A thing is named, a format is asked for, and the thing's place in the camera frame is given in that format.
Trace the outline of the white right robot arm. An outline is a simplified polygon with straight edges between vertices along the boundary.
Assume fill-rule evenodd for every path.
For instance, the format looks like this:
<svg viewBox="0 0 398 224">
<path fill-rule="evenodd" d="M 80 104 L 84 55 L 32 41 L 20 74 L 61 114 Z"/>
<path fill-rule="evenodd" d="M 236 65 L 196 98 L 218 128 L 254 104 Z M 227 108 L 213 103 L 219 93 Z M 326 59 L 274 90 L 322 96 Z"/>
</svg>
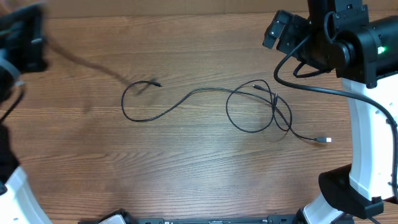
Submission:
<svg viewBox="0 0 398 224">
<path fill-rule="evenodd" d="M 283 85 L 347 98 L 353 159 L 319 175 L 319 196 L 293 221 L 373 220 L 385 201 L 397 201 L 397 17 L 370 21 L 362 1 L 309 1 L 308 10 L 306 18 L 277 11 L 263 44 L 342 80 L 340 91 Z"/>
</svg>

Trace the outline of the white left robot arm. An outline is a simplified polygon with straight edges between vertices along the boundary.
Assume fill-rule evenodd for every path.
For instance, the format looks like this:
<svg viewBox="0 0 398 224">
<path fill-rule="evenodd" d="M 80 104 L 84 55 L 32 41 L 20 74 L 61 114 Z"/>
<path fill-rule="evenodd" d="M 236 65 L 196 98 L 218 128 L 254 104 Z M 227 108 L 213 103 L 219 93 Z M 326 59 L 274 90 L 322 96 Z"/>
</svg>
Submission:
<svg viewBox="0 0 398 224">
<path fill-rule="evenodd" d="M 27 171 L 14 150 L 19 130 L 10 117 L 25 98 L 22 76 L 47 69 L 44 59 L 44 8 L 31 4 L 1 16 L 1 223 L 50 223 L 38 202 Z"/>
</svg>

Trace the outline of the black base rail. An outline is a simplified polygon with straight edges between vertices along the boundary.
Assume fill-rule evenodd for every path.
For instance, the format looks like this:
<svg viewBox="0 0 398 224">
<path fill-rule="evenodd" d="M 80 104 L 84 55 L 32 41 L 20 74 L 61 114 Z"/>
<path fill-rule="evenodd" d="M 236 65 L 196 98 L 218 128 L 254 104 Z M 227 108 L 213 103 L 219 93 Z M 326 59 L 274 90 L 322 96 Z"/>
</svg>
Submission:
<svg viewBox="0 0 398 224">
<path fill-rule="evenodd" d="M 293 224 L 295 215 L 268 215 L 254 218 L 194 218 L 174 219 L 134 218 L 125 209 L 116 210 L 97 220 L 81 220 L 78 224 L 125 223 L 125 224 Z"/>
</svg>

